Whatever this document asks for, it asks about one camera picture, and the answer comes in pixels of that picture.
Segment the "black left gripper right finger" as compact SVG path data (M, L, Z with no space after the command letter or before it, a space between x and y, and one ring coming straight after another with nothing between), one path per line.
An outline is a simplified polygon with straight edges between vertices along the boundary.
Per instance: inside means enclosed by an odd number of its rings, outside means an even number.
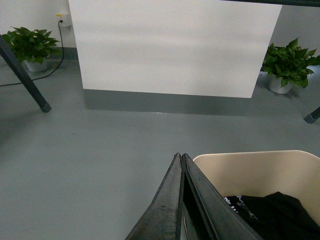
M185 170L184 229L188 240L261 240L226 203L188 154L182 155Z

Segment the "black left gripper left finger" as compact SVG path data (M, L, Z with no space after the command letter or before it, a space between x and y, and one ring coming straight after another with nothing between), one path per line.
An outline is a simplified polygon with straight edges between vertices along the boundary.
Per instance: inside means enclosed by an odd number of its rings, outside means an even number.
M185 171L176 153L150 205L127 240L179 240L181 238Z

